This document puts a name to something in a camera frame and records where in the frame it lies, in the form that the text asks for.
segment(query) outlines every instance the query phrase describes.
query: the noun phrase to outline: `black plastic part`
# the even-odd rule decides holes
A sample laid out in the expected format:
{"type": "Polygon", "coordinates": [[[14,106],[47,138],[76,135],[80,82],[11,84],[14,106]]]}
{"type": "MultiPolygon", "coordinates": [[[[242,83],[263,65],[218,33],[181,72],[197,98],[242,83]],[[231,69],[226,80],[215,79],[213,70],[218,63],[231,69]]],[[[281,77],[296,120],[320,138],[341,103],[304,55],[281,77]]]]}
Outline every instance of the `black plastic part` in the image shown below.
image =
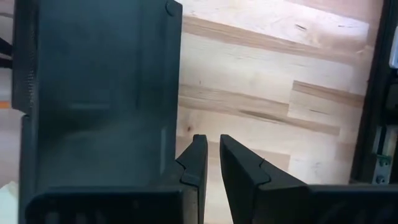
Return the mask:
{"type": "Polygon", "coordinates": [[[27,224],[203,224],[207,154],[206,136],[195,136],[162,176],[146,187],[53,187],[36,195],[20,213],[21,219],[27,224]]]}
{"type": "Polygon", "coordinates": [[[0,38],[0,54],[4,54],[7,56],[12,55],[12,45],[2,38],[0,38]]]}
{"type": "Polygon", "coordinates": [[[12,68],[12,60],[0,58],[0,68],[12,68]]]}
{"type": "Polygon", "coordinates": [[[221,173],[234,223],[250,223],[256,189],[271,178],[260,168],[263,158],[228,135],[220,139],[221,173]]]}
{"type": "Polygon", "coordinates": [[[395,223],[398,219],[396,186],[307,185],[231,137],[223,135],[221,142],[221,171],[235,224],[395,223]]]}
{"type": "Polygon", "coordinates": [[[184,167],[181,183],[196,187],[199,201],[199,220],[204,222],[206,181],[207,181],[207,139],[204,135],[194,135],[193,142],[176,161],[184,167]]]}
{"type": "Polygon", "coordinates": [[[182,6],[16,1],[21,205],[54,187],[145,187],[175,159],[182,6]]]}
{"type": "Polygon", "coordinates": [[[376,48],[368,81],[358,140],[351,170],[351,183],[388,184],[393,157],[386,153],[391,130],[398,124],[397,70],[389,66],[394,32],[398,25],[398,2],[384,0],[376,48]],[[381,167],[381,160],[391,161],[381,167]]]}

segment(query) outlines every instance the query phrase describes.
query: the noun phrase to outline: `wooden plank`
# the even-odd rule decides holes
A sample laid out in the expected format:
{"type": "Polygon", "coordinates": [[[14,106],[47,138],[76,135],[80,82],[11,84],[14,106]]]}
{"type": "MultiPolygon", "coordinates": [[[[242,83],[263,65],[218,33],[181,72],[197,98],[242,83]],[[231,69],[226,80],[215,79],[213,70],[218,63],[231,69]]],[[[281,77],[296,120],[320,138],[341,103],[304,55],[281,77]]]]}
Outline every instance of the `wooden plank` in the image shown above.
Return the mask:
{"type": "Polygon", "coordinates": [[[345,161],[351,163],[354,159],[355,143],[339,143],[338,150],[336,150],[335,159],[337,161],[345,161]]]}
{"type": "Polygon", "coordinates": [[[294,80],[348,91],[353,75],[352,66],[343,63],[182,35],[180,83],[184,85],[288,103],[294,80]]]}
{"type": "Polygon", "coordinates": [[[361,115],[361,107],[350,106],[297,91],[292,91],[291,94],[288,112],[290,118],[358,130],[361,115]]]}
{"type": "Polygon", "coordinates": [[[179,106],[177,135],[194,134],[206,134],[213,142],[229,134],[250,149],[313,159],[334,158],[337,143],[337,136],[287,124],[179,106]]]}
{"type": "Polygon", "coordinates": [[[368,81],[370,76],[372,63],[363,63],[360,67],[355,67],[352,75],[352,79],[349,81],[349,93],[354,93],[357,95],[366,95],[366,90],[368,89],[368,81]]]}
{"type": "MultiPolygon", "coordinates": [[[[185,16],[183,18],[183,31],[189,34],[208,37],[228,44],[243,45],[246,47],[260,48],[287,54],[303,55],[341,63],[357,64],[359,61],[363,60],[363,58],[365,58],[365,60],[369,60],[370,57],[369,55],[361,54],[362,49],[365,48],[364,44],[353,49],[351,52],[336,50],[336,48],[333,46],[319,48],[311,45],[300,44],[291,40],[280,39],[271,35],[260,34],[238,27],[199,19],[196,17],[185,16]]],[[[345,39],[344,43],[349,43],[349,39],[345,39]]]]}
{"type": "Polygon", "coordinates": [[[340,135],[338,136],[338,141],[343,144],[356,144],[358,138],[358,126],[353,126],[352,128],[342,127],[340,129],[340,135]]]}
{"type": "Polygon", "coordinates": [[[286,116],[288,106],[281,103],[261,99],[252,99],[252,102],[247,100],[247,102],[242,103],[242,98],[250,99],[250,97],[221,91],[219,93],[222,93],[220,95],[224,95],[224,98],[212,99],[211,95],[214,92],[214,90],[204,88],[181,86],[178,104],[185,108],[215,111],[271,123],[287,124],[335,136],[340,133],[340,128],[337,126],[289,118],[286,116]]]}
{"type": "Polygon", "coordinates": [[[383,1],[379,0],[286,0],[303,6],[377,24],[383,1]]]}
{"type": "Polygon", "coordinates": [[[319,98],[358,108],[362,108],[364,102],[364,96],[358,94],[352,94],[346,91],[334,90],[299,81],[293,82],[293,91],[306,93],[308,95],[317,96],[319,98]]]}
{"type": "Polygon", "coordinates": [[[281,0],[179,1],[185,16],[342,52],[362,49],[369,28],[363,21],[281,0]]]}

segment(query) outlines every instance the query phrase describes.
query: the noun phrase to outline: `orange object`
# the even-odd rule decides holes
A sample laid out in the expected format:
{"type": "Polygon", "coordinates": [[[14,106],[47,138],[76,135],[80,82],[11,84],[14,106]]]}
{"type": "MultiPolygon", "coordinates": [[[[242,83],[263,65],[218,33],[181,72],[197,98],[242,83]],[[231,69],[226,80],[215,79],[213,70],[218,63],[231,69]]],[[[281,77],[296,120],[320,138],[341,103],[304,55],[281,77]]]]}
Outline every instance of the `orange object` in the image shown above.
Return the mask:
{"type": "Polygon", "coordinates": [[[8,101],[0,101],[0,109],[8,109],[10,108],[10,103],[8,101]]]}

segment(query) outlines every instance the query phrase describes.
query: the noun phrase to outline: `black plastic housing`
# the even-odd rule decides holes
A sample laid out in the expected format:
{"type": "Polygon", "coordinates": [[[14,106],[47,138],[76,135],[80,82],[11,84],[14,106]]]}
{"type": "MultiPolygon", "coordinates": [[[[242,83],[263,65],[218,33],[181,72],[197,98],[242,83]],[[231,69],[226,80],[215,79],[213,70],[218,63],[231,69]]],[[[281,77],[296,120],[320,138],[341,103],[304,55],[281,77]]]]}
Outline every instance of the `black plastic housing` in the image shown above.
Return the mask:
{"type": "Polygon", "coordinates": [[[22,211],[49,189],[145,187],[173,166],[179,3],[26,0],[14,17],[22,211]]]}

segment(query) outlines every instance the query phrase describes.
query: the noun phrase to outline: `wood grain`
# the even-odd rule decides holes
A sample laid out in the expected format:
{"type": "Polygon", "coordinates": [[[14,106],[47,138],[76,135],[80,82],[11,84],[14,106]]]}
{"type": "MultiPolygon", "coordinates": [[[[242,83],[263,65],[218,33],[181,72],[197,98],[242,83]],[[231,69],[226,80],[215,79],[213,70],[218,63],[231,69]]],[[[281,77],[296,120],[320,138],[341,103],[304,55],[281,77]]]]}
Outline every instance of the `wood grain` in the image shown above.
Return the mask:
{"type": "MultiPolygon", "coordinates": [[[[194,134],[207,135],[205,222],[232,223],[220,134],[307,183],[346,184],[382,1],[178,1],[176,155],[194,134]]],[[[0,36],[8,41],[13,4],[0,0],[0,36]]],[[[0,71],[0,81],[0,108],[9,107],[9,72],[0,71]]],[[[0,185],[17,179],[19,117],[0,110],[0,185]]]]}

